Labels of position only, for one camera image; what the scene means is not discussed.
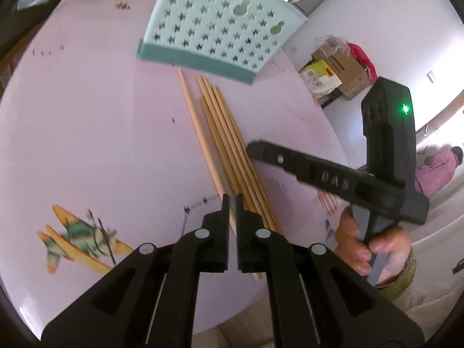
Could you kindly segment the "person's right hand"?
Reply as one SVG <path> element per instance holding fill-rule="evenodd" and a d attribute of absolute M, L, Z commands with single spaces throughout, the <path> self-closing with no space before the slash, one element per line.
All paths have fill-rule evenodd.
<path fill-rule="evenodd" d="M 378 277 L 377 285 L 389 284 L 396 280 L 405 268 L 411 253 L 410 234 L 396 225 L 370 240 L 368 244 L 358 240 L 359 234 L 359 226 L 352 216 L 351 208 L 346 207 L 335 232 L 337 247 L 334 253 L 363 277 L 372 272 L 370 260 L 373 255 L 388 255 L 388 261 Z"/>

